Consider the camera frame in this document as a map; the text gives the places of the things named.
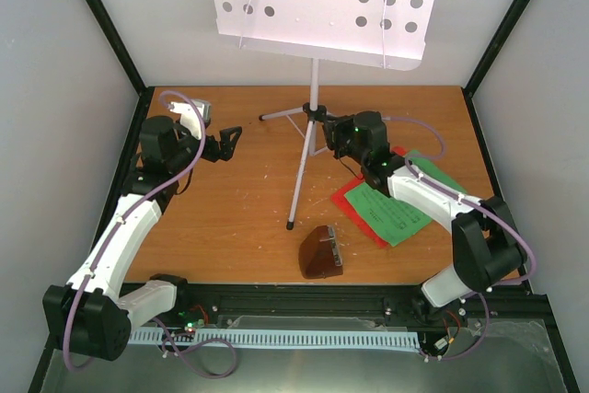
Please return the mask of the brown wooden metronome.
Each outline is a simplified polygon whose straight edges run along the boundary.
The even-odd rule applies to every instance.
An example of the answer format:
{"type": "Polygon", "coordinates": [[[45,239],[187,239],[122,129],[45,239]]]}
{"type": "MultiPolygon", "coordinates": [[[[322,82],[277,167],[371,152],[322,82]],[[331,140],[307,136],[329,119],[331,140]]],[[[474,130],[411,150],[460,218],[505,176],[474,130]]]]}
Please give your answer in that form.
{"type": "Polygon", "coordinates": [[[298,263],[307,280],[343,275],[343,263],[337,267],[329,244],[328,225],[320,225],[303,240],[298,250],[298,263]]]}

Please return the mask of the green sheet music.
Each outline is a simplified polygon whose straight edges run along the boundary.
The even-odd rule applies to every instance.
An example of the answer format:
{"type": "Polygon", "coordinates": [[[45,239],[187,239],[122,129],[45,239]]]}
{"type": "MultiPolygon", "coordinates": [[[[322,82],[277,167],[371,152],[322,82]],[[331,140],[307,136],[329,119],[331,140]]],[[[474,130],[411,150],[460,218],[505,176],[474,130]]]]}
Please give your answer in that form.
{"type": "Polygon", "coordinates": [[[363,179],[352,179],[341,191],[343,211],[380,248],[395,247],[433,222],[424,212],[384,196],[363,179]]]}

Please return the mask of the clear plastic metronome cover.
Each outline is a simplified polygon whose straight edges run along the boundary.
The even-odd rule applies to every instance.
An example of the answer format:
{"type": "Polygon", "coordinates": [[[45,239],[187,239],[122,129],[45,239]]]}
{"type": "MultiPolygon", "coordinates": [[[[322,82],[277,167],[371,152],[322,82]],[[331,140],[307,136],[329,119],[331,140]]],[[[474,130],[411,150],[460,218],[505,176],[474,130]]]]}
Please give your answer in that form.
{"type": "Polygon", "coordinates": [[[335,229],[332,225],[328,226],[328,234],[329,234],[329,244],[331,247],[331,251],[333,254],[334,263],[337,267],[342,266],[342,259],[340,253],[340,247],[337,240],[335,229]]]}

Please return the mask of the lilac music stand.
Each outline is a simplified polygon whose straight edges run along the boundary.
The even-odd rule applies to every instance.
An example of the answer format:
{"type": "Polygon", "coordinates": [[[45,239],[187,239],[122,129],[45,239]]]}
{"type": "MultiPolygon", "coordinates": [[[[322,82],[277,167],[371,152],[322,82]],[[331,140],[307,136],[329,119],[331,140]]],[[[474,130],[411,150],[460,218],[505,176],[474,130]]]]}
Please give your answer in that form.
{"type": "Polygon", "coordinates": [[[411,71],[435,0],[214,0],[218,33],[239,49],[308,58],[309,106],[323,61],[411,71]]]}

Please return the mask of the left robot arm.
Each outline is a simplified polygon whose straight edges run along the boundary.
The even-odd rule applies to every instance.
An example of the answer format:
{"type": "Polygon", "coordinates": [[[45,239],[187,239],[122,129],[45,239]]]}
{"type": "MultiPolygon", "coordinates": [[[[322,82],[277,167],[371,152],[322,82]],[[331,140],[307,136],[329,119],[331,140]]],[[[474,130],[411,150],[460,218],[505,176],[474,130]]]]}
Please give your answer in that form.
{"type": "Polygon", "coordinates": [[[182,321],[191,311],[186,279],[159,273],[140,288],[121,294],[123,280],[147,234],[171,200],[185,190],[197,159],[232,158],[242,129],[204,135],[195,117],[160,115],[144,121],[139,150],[123,183],[115,212],[91,254],[66,285],[52,285],[42,298],[54,345],[74,353],[116,360],[137,329],[159,315],[182,321]]]}

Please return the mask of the red sheet music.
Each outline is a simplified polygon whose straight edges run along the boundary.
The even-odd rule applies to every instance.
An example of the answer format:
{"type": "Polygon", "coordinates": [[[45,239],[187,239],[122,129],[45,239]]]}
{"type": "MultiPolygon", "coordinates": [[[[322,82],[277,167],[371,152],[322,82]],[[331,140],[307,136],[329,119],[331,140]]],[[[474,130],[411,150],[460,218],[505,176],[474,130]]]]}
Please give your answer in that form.
{"type": "Polygon", "coordinates": [[[403,204],[374,191],[360,173],[344,166],[351,171],[352,179],[331,195],[331,201],[380,248],[407,240],[411,233],[403,204]]]}

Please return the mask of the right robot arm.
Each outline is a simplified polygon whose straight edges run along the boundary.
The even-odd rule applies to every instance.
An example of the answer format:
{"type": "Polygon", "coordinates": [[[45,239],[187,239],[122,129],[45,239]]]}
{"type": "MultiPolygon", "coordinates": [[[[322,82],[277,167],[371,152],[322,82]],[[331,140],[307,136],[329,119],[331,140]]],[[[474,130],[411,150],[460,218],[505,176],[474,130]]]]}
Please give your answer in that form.
{"type": "Polygon", "coordinates": [[[507,203],[457,191],[425,173],[417,156],[391,149],[384,118],[377,111],[320,117],[327,147],[335,158],[355,161],[373,190],[407,203],[441,225],[452,239],[453,262],[421,285],[422,298],[441,308],[495,285],[518,285],[523,277],[509,273],[537,260],[517,232],[507,203]]]}

